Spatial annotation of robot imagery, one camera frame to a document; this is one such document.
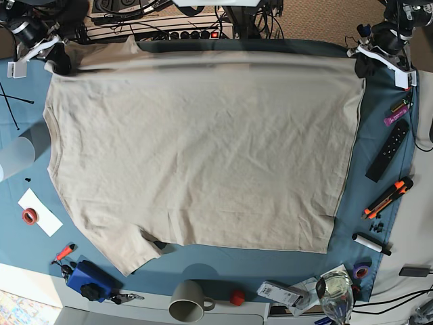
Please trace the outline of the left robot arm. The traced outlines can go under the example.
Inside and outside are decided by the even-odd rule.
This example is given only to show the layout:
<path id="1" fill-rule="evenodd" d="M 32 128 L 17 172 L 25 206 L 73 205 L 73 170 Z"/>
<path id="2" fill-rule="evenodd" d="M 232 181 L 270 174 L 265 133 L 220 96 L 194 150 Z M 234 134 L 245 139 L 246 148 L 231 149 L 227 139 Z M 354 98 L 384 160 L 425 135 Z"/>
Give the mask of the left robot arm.
<path id="1" fill-rule="evenodd" d="M 397 87 L 407 89 L 417 85 L 411 63 L 410 40 L 417 27 L 432 24 L 431 1 L 382 1 L 384 20 L 379 24 L 358 25 L 360 39 L 348 49 L 355 57 L 355 73 L 359 78 L 371 76 L 383 64 L 394 73 Z"/>

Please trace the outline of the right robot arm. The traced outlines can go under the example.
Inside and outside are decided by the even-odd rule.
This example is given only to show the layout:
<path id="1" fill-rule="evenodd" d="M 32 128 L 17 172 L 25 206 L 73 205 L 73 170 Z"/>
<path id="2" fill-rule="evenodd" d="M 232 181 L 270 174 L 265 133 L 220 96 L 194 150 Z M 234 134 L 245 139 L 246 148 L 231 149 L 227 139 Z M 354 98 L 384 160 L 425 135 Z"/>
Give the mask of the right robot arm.
<path id="1" fill-rule="evenodd" d="M 72 69 L 65 51 L 68 42 L 60 33 L 55 18 L 42 16 L 30 1 L 2 1 L 1 26 L 13 37 L 13 60 L 7 65 L 7 76 L 13 79 L 27 75 L 32 59 L 48 62 L 54 73 L 67 75 Z"/>

